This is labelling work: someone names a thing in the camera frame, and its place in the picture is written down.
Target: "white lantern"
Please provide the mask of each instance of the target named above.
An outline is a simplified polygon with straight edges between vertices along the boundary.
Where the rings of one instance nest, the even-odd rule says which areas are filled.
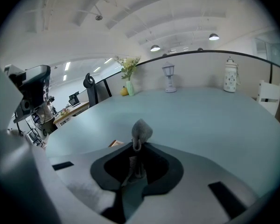
[[[225,65],[225,76],[223,89],[227,92],[235,92],[237,85],[240,85],[238,76],[238,64],[229,58]]]
[[[171,78],[174,74],[174,65],[169,62],[166,62],[165,65],[163,65],[162,69],[163,69],[165,76],[167,76],[167,78],[168,78],[168,79],[166,79],[165,91],[167,93],[176,92],[176,88],[173,87],[173,85],[172,85],[172,78]]]

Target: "office chair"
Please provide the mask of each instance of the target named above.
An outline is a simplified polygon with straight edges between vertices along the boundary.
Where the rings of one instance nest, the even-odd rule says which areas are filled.
[[[70,100],[69,100],[69,103],[71,105],[76,105],[79,103],[79,100],[78,100],[78,97],[77,95],[79,94],[79,92],[77,91],[75,94],[72,94],[69,96]]]
[[[87,75],[85,76],[83,86],[87,89],[89,108],[98,104],[98,93],[95,85],[95,80],[92,76],[90,76],[90,73],[87,73]]]

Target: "vase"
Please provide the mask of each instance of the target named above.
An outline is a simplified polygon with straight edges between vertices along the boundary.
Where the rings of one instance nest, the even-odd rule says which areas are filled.
[[[133,96],[135,94],[133,83],[130,80],[126,82],[126,88],[130,96]]]

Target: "light blue table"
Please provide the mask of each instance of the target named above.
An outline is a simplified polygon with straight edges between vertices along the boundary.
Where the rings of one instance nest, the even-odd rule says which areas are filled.
[[[259,196],[280,182],[280,123],[252,98],[214,88],[113,96],[53,132],[47,156],[128,143],[140,118],[154,130],[150,142],[210,158]]]

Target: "table lamp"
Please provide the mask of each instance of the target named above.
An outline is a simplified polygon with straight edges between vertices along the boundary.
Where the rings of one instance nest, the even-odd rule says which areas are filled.
[[[165,91],[167,93],[176,92],[176,88],[173,87],[172,85],[172,78],[171,78],[171,76],[173,76],[174,73],[174,65],[169,62],[166,62],[165,65],[163,65],[162,69],[164,71],[165,76],[168,77],[168,79],[166,79],[167,84],[166,84]]]

